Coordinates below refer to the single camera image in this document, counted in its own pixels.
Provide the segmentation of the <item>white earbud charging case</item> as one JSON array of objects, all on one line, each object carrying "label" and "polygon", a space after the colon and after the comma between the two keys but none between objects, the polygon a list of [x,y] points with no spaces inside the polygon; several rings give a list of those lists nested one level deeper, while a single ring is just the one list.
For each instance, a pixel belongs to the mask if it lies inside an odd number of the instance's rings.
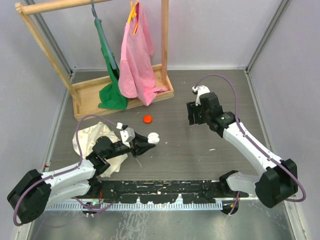
[{"label": "white earbud charging case", "polygon": [[156,132],[149,133],[147,136],[147,142],[154,145],[158,144],[160,142],[159,134]]}]

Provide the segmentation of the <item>orange earbud charging case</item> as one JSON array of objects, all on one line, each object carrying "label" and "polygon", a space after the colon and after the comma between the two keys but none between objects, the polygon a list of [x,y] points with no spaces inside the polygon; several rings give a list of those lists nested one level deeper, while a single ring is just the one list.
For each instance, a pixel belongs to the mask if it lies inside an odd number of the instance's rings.
[{"label": "orange earbud charging case", "polygon": [[145,116],[143,117],[143,122],[144,122],[145,124],[150,124],[150,123],[153,122],[153,117],[152,117],[151,115],[145,115]]}]

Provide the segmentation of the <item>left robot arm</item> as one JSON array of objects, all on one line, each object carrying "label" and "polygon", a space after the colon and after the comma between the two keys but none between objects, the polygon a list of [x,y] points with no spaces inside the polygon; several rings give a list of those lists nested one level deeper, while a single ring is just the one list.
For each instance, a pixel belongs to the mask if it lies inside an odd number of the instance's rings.
[{"label": "left robot arm", "polygon": [[40,173],[29,170],[7,196],[13,208],[13,223],[22,226],[41,216],[44,210],[60,201],[78,196],[95,198],[100,193],[97,176],[111,167],[110,159],[131,153],[140,156],[154,148],[160,137],[152,132],[142,136],[128,128],[120,132],[121,140],[112,142],[101,136],[91,153],[79,163]]}]

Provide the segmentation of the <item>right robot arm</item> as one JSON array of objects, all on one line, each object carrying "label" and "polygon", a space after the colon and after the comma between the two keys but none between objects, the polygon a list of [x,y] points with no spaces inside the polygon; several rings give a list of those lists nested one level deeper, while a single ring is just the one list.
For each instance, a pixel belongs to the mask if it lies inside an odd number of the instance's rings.
[{"label": "right robot arm", "polygon": [[235,114],[223,111],[218,96],[207,87],[195,90],[196,100],[188,102],[190,125],[207,124],[222,139],[232,144],[254,167],[257,174],[232,170],[220,177],[219,191],[225,197],[235,192],[257,196],[268,208],[288,200],[298,192],[297,165],[270,152],[248,132]]}]

